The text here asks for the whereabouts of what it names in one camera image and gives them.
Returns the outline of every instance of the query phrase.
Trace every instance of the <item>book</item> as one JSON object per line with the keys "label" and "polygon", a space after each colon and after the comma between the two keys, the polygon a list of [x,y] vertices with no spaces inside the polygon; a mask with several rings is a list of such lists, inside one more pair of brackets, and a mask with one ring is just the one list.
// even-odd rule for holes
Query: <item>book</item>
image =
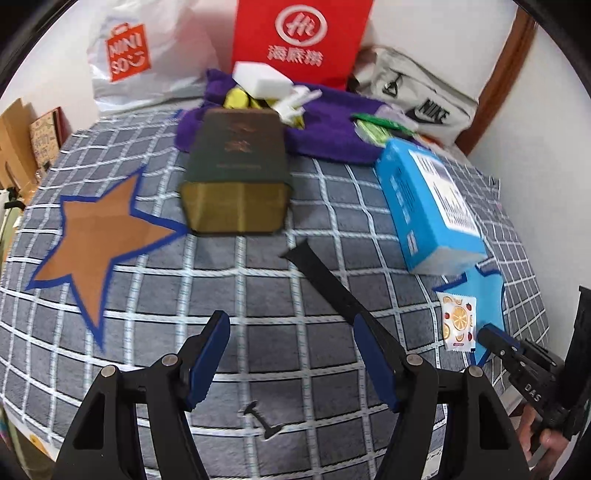
{"label": "book", "polygon": [[53,165],[64,143],[62,112],[58,107],[35,120],[29,127],[31,145],[39,168]]}
{"label": "book", "polygon": [[220,108],[204,116],[180,196],[196,232],[274,232],[283,227],[290,184],[279,115]]}

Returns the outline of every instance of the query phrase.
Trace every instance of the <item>fabric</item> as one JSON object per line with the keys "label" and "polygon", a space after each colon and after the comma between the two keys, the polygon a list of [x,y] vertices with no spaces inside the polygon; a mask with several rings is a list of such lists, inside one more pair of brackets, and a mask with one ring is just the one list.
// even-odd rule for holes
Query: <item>fabric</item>
{"label": "fabric", "polygon": [[[214,309],[230,316],[230,341],[207,398],[190,428],[212,478],[332,480],[373,478],[396,415],[380,403],[352,330],[279,255],[304,237],[321,260],[400,340],[437,367],[463,370],[468,359],[446,352],[440,277],[404,268],[384,195],[371,168],[304,157],[290,160],[294,195],[285,231],[274,236],[187,235],[113,268],[101,351],[80,316],[72,289],[25,291],[59,240],[59,196],[97,196],[146,164],[138,210],[183,222],[177,189],[183,158],[169,112],[102,120],[78,131],[43,181],[7,259],[0,283],[0,398],[41,439],[60,447],[100,368],[151,364],[199,333]],[[498,204],[498,185],[477,170],[447,163],[486,235],[505,280],[507,331],[547,342],[540,292],[517,233]],[[508,385],[500,362],[484,367],[497,392]],[[271,440],[251,401],[272,426]],[[158,478],[145,407],[139,435],[148,477]],[[440,406],[431,448],[444,438]]]}
{"label": "fabric", "polygon": [[[373,114],[383,103],[321,85],[298,85],[305,85],[310,90],[320,89],[322,97],[304,106],[306,128],[285,128],[285,148],[288,153],[349,164],[373,165],[382,149],[361,140],[349,117],[352,113]],[[189,152],[205,112],[210,108],[221,107],[226,94],[235,86],[231,75],[220,70],[207,71],[203,106],[188,112],[178,126],[175,144],[179,150]]]}

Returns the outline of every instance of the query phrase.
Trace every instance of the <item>gray backpack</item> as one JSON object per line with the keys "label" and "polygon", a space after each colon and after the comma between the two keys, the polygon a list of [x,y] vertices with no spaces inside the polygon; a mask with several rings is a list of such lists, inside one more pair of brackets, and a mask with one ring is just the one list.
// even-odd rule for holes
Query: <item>gray backpack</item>
{"label": "gray backpack", "polygon": [[478,108],[476,101],[391,48],[378,49],[371,82],[360,93],[399,106],[418,123],[418,133],[444,145],[470,127]]}

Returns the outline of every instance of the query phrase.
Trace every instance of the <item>nike bag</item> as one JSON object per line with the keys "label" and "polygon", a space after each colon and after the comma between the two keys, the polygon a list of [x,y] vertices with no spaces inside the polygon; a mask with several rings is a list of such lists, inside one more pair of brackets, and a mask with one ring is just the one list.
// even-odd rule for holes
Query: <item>nike bag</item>
{"label": "nike bag", "polygon": [[101,115],[193,98],[217,68],[194,0],[115,0],[87,51]]}
{"label": "nike bag", "polygon": [[232,64],[344,90],[374,0],[239,0]]}
{"label": "nike bag", "polygon": [[478,103],[435,77],[409,57],[380,49],[371,84],[361,91],[404,110],[418,133],[451,145],[470,127]]}

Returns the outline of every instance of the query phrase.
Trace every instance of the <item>white sponge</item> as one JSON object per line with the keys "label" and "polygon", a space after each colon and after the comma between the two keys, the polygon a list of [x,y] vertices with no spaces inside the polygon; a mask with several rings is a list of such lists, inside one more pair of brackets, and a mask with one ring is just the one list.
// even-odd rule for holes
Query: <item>white sponge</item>
{"label": "white sponge", "polygon": [[287,97],[293,90],[293,82],[266,63],[237,61],[232,74],[234,81],[256,99]]}

